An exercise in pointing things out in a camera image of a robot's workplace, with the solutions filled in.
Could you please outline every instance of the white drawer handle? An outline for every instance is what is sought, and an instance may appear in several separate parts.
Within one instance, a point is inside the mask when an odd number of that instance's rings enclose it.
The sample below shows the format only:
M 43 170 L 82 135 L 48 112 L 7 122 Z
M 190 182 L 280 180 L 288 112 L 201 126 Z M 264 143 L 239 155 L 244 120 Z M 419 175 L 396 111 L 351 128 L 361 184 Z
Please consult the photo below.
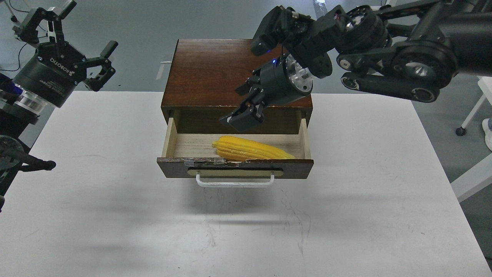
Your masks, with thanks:
M 275 180 L 274 173 L 270 173 L 270 181 L 268 182 L 204 182 L 200 179 L 200 172 L 196 173 L 196 182 L 199 186 L 205 188 L 235 188 L 235 187 L 243 187 L 243 188 L 264 188 L 273 184 Z

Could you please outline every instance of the yellow corn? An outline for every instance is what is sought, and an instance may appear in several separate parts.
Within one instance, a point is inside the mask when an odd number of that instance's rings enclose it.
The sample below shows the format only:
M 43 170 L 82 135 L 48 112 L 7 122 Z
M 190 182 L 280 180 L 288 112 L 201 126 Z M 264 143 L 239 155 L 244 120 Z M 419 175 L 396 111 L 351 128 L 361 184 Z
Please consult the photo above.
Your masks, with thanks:
M 212 142 L 220 157 L 243 162 L 245 160 L 295 159 L 282 149 L 253 140 L 233 136 L 221 136 Z

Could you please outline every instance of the cable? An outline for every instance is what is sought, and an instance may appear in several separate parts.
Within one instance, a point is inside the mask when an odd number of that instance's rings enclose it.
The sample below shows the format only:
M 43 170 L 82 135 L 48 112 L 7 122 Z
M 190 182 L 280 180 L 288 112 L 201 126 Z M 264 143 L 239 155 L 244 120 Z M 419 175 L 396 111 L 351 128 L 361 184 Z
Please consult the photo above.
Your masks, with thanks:
M 25 11 L 25 10 L 18 10 L 18 9 L 16 9 L 16 8 L 14 8 L 14 6 L 12 6 L 12 2 L 11 2 L 11 1 L 12 1 L 12 0 L 8 0 L 8 3 L 10 4 L 10 6 L 11 6 L 14 10 L 16 10 L 16 11 L 20 11 L 20 12 L 27 12 L 27 13 L 29 13 L 28 11 Z
M 26 43 L 26 44 L 24 44 L 24 46 L 22 46 L 22 47 L 21 47 L 21 50 L 19 50 L 19 55 L 17 56 L 17 60 L 19 61 L 19 67 L 17 67 L 17 69 L 16 69 L 16 70 L 0 69 L 0 71 L 10 71 L 10 72 L 15 72 L 15 71 L 17 71 L 17 70 L 21 69 L 21 52 L 22 52 L 22 49 L 23 49 L 26 45 L 27 45 L 27 43 Z

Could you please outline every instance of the wood grain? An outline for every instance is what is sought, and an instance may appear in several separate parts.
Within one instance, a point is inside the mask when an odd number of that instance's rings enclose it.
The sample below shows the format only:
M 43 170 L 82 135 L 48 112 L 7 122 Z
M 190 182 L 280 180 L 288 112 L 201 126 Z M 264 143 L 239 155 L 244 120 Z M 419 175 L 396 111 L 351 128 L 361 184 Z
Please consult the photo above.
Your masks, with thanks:
M 280 48 L 256 57 L 250 50 L 250 39 L 180 39 L 162 98 L 166 120 L 171 110 L 236 107 L 242 100 L 234 90 L 251 76 L 251 71 L 280 55 Z M 304 110 L 309 121 L 311 96 L 284 106 Z

